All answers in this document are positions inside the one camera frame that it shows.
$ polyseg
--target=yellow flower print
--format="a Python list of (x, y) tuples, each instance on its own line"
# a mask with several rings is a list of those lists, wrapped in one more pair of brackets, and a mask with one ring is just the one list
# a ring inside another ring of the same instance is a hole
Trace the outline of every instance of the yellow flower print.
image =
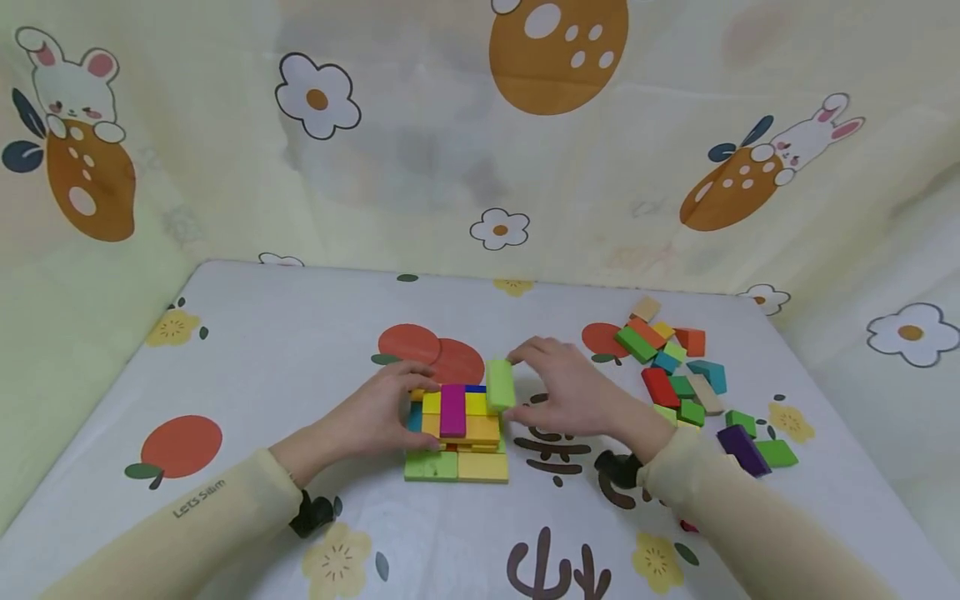
[(310, 600), (354, 598), (367, 584), (363, 563), (370, 556), (372, 542), (362, 531), (350, 531), (342, 522), (327, 530), (323, 541), (303, 555), (300, 567), (310, 579)]
[(671, 587), (684, 584), (684, 572), (677, 564), (670, 540), (641, 531), (636, 534), (636, 551), (632, 558), (636, 573), (646, 577), (647, 585), (656, 593), (666, 594)]
[(519, 298), (525, 293), (534, 289), (533, 281), (519, 281), (516, 279), (494, 279), (493, 286), (498, 290), (503, 290), (507, 296)]
[(804, 419), (804, 414), (793, 406), (771, 402), (770, 422), (780, 431), (785, 431), (797, 444), (803, 444), (816, 435), (813, 427)]
[(178, 308), (168, 310), (147, 336), (147, 346), (182, 346), (190, 341), (190, 336), (198, 325), (200, 317)]

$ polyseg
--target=left hand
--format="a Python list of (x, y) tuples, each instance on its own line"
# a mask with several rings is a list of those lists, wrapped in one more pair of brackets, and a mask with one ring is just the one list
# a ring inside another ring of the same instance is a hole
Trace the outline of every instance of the left hand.
[(440, 390), (440, 384), (429, 378), (433, 374), (429, 366), (414, 361), (387, 365), (325, 417), (270, 450), (303, 488), (321, 470), (345, 458), (439, 449), (437, 438), (409, 431), (400, 421), (400, 402), (408, 392)]

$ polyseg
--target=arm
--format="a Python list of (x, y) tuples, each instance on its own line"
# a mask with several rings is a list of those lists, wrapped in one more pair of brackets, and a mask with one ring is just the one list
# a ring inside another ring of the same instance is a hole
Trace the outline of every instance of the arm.
[(210, 479), (135, 525), (44, 591), (42, 598), (188, 598), (256, 540), (297, 515), (300, 489), (340, 460), (437, 447), (399, 421), (415, 388), (437, 390), (412, 362), (381, 369), (326, 417)]
[[(755, 600), (897, 596), (816, 521), (734, 465), (716, 442), (675, 429), (617, 387), (572, 345), (532, 338), (510, 355), (542, 377), (549, 399), (505, 416), (572, 435), (605, 434), (646, 467), (637, 482), (694, 523)], [(789, 540), (774, 543), (770, 540)]]

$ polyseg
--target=beige sleeve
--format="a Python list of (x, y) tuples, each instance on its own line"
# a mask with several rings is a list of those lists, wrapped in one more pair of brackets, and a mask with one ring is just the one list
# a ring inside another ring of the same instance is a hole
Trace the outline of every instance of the beige sleeve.
[(191, 598), (251, 541), (282, 531), (300, 490), (269, 450), (188, 492), (101, 548), (42, 598)]
[(678, 429), (637, 483), (696, 525), (753, 600), (897, 598), (814, 519), (692, 428)]

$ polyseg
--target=red block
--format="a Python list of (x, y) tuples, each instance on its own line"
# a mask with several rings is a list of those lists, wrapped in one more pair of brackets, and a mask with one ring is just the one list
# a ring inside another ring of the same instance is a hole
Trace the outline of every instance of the red block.
[(666, 340), (657, 333), (657, 331), (644, 322), (640, 317), (634, 317), (630, 319), (630, 322), (627, 323), (627, 326), (638, 333), (641, 338), (646, 341), (647, 344), (654, 347), (654, 349), (659, 350), (666, 346)]
[(686, 349), (687, 356), (707, 355), (707, 333), (702, 329), (678, 328), (676, 336), (680, 345)]
[(650, 392), (650, 398), (655, 404), (664, 408), (680, 408), (680, 399), (673, 391), (666, 371), (656, 368), (644, 369), (640, 376), (643, 377), (643, 383), (647, 384), (647, 391)]

